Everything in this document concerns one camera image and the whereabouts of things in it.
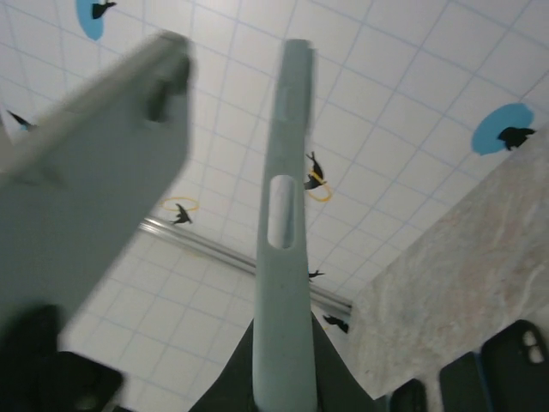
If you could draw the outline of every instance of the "black phone case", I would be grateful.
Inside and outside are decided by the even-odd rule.
[[[438,379],[444,412],[491,412],[480,360],[473,352],[443,367]]]
[[[527,345],[526,336],[533,336],[535,345]],[[529,358],[536,346],[541,363]],[[486,342],[480,356],[495,412],[549,411],[547,348],[534,324],[515,322]]]
[[[393,392],[389,404],[390,412],[427,412],[425,386],[417,379],[409,380]]]

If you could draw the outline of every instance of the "blue circular marker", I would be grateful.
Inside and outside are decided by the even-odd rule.
[[[99,40],[103,35],[103,19],[92,17],[92,8],[97,0],[76,0],[76,15],[84,33],[91,40]]]
[[[479,155],[488,155],[505,150],[505,143],[498,137],[509,127],[527,128],[532,124],[534,114],[523,103],[501,106],[485,117],[473,133],[471,147]]]

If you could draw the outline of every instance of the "yellow ring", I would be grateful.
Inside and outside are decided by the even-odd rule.
[[[332,189],[326,184],[326,182],[324,180],[320,179],[320,176],[318,176],[316,173],[314,173],[312,171],[312,169],[309,171],[309,174],[314,178],[314,180],[316,180],[318,183],[320,183],[320,185],[326,191],[327,195],[326,195],[326,197],[317,197],[317,196],[313,195],[311,193],[311,191],[307,191],[307,194],[310,197],[312,197],[313,199],[315,199],[317,202],[325,203],[325,202],[329,201],[329,199],[331,199],[332,196],[334,195],[334,192],[332,192]]]
[[[166,206],[164,206],[166,204],[166,202],[169,202],[171,200],[189,200],[191,202],[193,202],[195,204],[194,207],[190,208],[190,209],[186,209],[188,212],[193,212],[195,210],[198,210],[198,201],[195,200],[195,199],[191,199],[190,197],[169,197],[167,199],[164,199],[162,201],[162,203],[160,204],[160,206],[162,207],[162,209],[164,210],[169,210],[170,212],[179,212],[179,209],[169,209],[167,208]]]

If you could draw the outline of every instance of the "marble countertop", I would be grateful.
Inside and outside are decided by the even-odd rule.
[[[349,364],[374,397],[438,371],[549,303],[549,133],[541,130],[353,304]]]

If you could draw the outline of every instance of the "black bird silhouette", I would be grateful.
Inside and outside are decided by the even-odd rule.
[[[320,182],[311,174],[307,174],[307,177],[309,178],[308,181],[305,182],[305,190],[306,191],[312,191],[313,189],[316,189],[318,186],[322,186],[324,183],[324,171],[318,164],[317,160],[315,159],[315,152],[311,152],[311,155],[306,154],[309,159],[312,160],[312,171],[320,178]]]
[[[172,223],[174,225],[177,225],[179,223],[192,223],[192,220],[189,218],[189,214],[185,209],[183,209],[183,206],[181,206],[179,203],[176,203],[179,208],[179,214],[178,219],[176,221],[173,221]]]
[[[336,324],[337,327],[343,330],[345,333],[349,332],[349,324],[346,322],[343,322],[341,319],[336,318],[335,316],[332,316],[332,315],[328,315],[328,316],[323,315],[323,318],[329,324]]]
[[[105,4],[94,3],[92,4],[92,19],[97,20],[103,17],[103,14],[112,6],[116,6],[116,3],[106,2]]]
[[[313,277],[322,276],[324,275],[323,272],[319,272],[318,270],[315,270],[313,273],[309,272],[309,282],[312,282]]]
[[[517,129],[516,127],[508,127],[502,131],[498,140],[505,142],[505,148],[511,151],[512,148],[519,148],[528,140],[528,135],[535,133],[535,130],[524,128]]]
[[[12,113],[10,111],[8,111],[9,114],[11,114],[11,117],[15,119],[15,121],[20,124],[21,126],[23,126],[23,128],[25,130],[32,130],[36,127],[35,124],[30,124],[28,123],[28,121],[26,121],[24,118],[22,118],[21,116],[17,116],[15,113]]]

